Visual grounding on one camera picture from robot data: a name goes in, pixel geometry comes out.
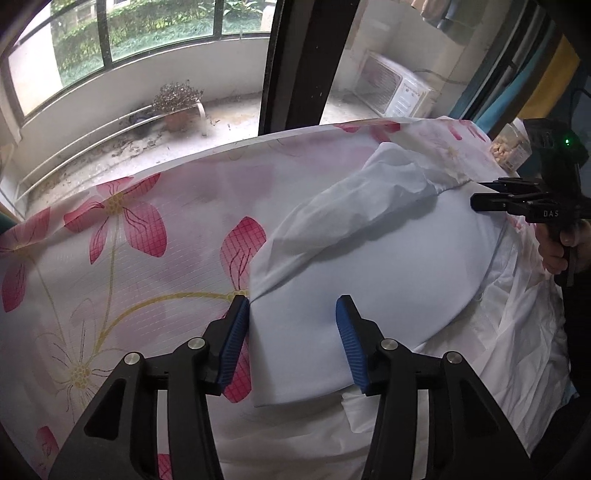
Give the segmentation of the person right hand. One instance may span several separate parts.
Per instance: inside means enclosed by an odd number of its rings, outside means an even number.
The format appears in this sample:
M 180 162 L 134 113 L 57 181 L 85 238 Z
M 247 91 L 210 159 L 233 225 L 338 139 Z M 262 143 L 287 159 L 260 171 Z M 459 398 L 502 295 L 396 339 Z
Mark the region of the person right hand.
M 561 232 L 558 240 L 552 238 L 545 224 L 536 224 L 535 236 L 539 242 L 538 252 L 543 267 L 549 273 L 558 275 L 568 269 L 567 248 L 572 248 L 577 255 L 577 272 L 590 267 L 591 228 L 587 220 L 581 220 L 570 231 Z

